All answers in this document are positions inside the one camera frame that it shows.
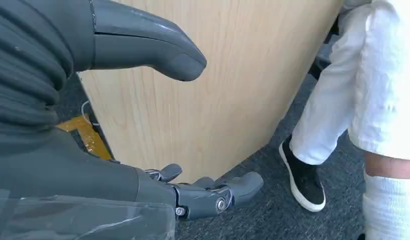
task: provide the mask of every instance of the robotic hand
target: robotic hand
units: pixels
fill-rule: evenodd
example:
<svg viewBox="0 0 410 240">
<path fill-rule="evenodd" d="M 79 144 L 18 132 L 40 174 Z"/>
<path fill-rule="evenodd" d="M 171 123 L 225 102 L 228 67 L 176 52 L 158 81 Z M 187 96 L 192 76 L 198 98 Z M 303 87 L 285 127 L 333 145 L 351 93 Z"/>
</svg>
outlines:
<svg viewBox="0 0 410 240">
<path fill-rule="evenodd" d="M 216 216 L 262 187 L 255 172 L 168 183 L 179 166 L 98 159 L 54 127 L 76 72 L 137 66 L 192 81 L 206 59 L 174 23 L 110 0 L 0 0 L 0 239 L 158 239 L 148 230 L 168 235 L 172 219 Z"/>
</svg>

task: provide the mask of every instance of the wooden desk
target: wooden desk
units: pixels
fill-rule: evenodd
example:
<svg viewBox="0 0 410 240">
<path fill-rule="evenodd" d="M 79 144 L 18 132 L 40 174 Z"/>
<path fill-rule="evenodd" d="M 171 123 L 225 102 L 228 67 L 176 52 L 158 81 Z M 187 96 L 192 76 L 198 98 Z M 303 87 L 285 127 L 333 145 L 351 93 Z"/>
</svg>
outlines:
<svg viewBox="0 0 410 240">
<path fill-rule="evenodd" d="M 177 181 L 218 178 L 268 143 L 342 0 L 120 0 L 178 24 L 207 57 L 194 82 L 148 67 L 82 74 L 114 156 Z"/>
</svg>

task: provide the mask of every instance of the white trousers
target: white trousers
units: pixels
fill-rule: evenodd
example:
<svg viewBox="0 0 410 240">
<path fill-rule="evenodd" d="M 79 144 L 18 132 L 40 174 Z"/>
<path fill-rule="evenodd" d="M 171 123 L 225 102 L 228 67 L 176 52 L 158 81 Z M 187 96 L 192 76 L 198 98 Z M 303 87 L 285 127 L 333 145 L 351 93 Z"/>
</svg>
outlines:
<svg viewBox="0 0 410 240">
<path fill-rule="evenodd" d="M 341 16 L 330 55 L 290 142 L 319 165 L 348 129 L 359 148 L 410 160 L 410 1 L 373 0 Z"/>
</svg>

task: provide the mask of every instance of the screw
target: screw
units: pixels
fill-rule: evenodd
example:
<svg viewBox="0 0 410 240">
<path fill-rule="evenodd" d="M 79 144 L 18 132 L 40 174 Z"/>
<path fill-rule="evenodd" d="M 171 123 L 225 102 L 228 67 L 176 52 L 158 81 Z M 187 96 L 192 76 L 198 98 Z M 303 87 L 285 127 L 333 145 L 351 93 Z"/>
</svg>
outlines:
<svg viewBox="0 0 410 240">
<path fill-rule="evenodd" d="M 175 214 L 176 214 L 177 216 L 182 216 L 182 215 L 186 214 L 186 210 L 185 210 L 184 208 L 182 208 L 182 207 L 177 207 L 177 208 L 175 209 Z"/>
<path fill-rule="evenodd" d="M 225 210 L 225 200 L 223 198 L 217 200 L 217 209 L 221 212 Z"/>
</svg>

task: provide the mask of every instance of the black sneaker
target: black sneaker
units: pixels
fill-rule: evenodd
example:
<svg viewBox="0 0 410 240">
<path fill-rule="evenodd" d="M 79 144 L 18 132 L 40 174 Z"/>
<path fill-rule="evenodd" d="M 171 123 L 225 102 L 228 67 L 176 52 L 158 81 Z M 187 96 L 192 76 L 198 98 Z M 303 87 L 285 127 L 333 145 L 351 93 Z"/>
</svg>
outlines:
<svg viewBox="0 0 410 240">
<path fill-rule="evenodd" d="M 319 212 L 325 206 L 324 188 L 318 178 L 317 165 L 309 165 L 297 159 L 290 150 L 288 137 L 278 148 L 290 174 L 290 189 L 298 203 L 311 212 Z"/>
</svg>

